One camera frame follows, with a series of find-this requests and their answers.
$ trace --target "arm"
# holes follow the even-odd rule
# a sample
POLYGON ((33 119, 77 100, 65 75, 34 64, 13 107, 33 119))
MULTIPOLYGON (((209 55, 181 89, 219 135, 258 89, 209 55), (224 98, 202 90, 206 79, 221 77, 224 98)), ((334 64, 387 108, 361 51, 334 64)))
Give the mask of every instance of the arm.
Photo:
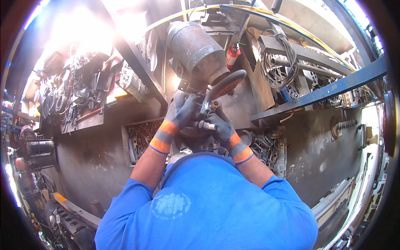
POLYGON ((132 170, 132 179, 153 190, 157 187, 165 170, 165 159, 170 151, 171 142, 188 123, 195 103, 195 94, 181 92, 172 98, 164 122, 132 170))
POLYGON ((242 142, 220 108, 210 112, 208 118, 216 125, 214 136, 219 139, 223 147, 226 147, 240 173, 249 182, 261 188, 274 173, 254 156, 253 151, 242 142))

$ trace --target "person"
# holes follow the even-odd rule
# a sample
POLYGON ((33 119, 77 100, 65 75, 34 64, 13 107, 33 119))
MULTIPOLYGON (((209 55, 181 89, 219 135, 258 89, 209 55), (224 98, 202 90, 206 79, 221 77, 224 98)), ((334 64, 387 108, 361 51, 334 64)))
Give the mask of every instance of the person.
POLYGON ((165 172, 171 142, 195 102, 196 95, 182 92, 170 103, 98 226, 97 250, 312 249, 318 227, 310 208, 253 155, 220 109, 208 118, 230 157, 189 154, 165 172))

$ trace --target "blue metal beam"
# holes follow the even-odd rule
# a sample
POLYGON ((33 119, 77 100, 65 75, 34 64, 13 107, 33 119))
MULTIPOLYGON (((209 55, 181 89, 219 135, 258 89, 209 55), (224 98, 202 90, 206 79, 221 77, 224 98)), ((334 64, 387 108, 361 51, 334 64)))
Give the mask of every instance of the blue metal beam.
POLYGON ((333 82, 323 88, 317 89, 305 96, 301 96, 296 100, 279 105, 276 108, 271 108, 264 112, 258 113, 251 117, 252 121, 266 118, 275 114, 293 110, 295 108, 305 107, 307 105, 329 99, 333 96, 343 94, 349 90, 353 90, 372 82, 386 75, 386 60, 385 55, 378 60, 372 62, 365 68, 360 69, 353 74, 346 76, 336 82, 333 82))

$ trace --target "hand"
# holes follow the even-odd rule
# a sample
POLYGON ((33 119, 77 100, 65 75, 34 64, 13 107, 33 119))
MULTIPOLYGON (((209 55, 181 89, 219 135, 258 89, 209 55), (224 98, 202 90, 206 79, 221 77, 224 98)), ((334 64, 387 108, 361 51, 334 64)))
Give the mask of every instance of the hand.
POLYGON ((235 164, 241 164, 253 156, 253 151, 240 139, 219 107, 208 113, 207 117, 216 125, 216 139, 219 139, 221 146, 226 147, 235 164))
POLYGON ((173 95, 165 119, 149 144, 152 149, 162 154, 169 153, 174 136, 187 125, 192 115, 196 98, 195 94, 182 91, 173 95))
POLYGON ((165 115, 165 120, 175 124, 180 129, 186 127, 192 115, 196 98, 195 94, 189 95, 181 91, 175 92, 165 115))

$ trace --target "work glove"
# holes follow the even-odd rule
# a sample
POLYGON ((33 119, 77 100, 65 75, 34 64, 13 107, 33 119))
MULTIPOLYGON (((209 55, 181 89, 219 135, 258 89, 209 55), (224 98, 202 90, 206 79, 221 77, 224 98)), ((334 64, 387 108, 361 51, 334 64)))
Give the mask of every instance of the work glove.
POLYGON ((228 150, 235 164, 243 163, 253 156, 253 151, 240 139, 221 108, 209 112, 207 117, 215 124, 214 138, 228 150))
POLYGON ((154 150, 168 154, 171 142, 179 130, 186 127, 196 103, 196 95, 177 91, 171 99, 165 119, 150 142, 154 150))

